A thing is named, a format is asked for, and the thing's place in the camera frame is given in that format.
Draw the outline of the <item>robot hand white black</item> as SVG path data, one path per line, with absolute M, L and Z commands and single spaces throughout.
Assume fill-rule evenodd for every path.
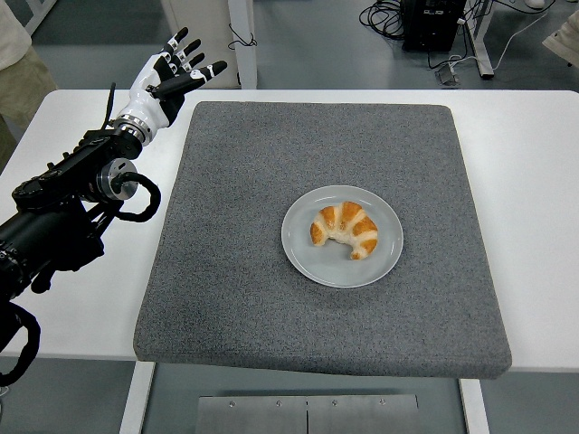
M 217 61 L 201 67 L 201 46 L 196 39 L 185 47 L 180 43 L 188 35 L 180 29 L 145 63 L 129 90 L 129 103 L 114 119 L 114 125 L 133 125 L 146 137 L 176 120 L 185 102 L 185 95 L 197 90 L 227 69 L 226 61 Z

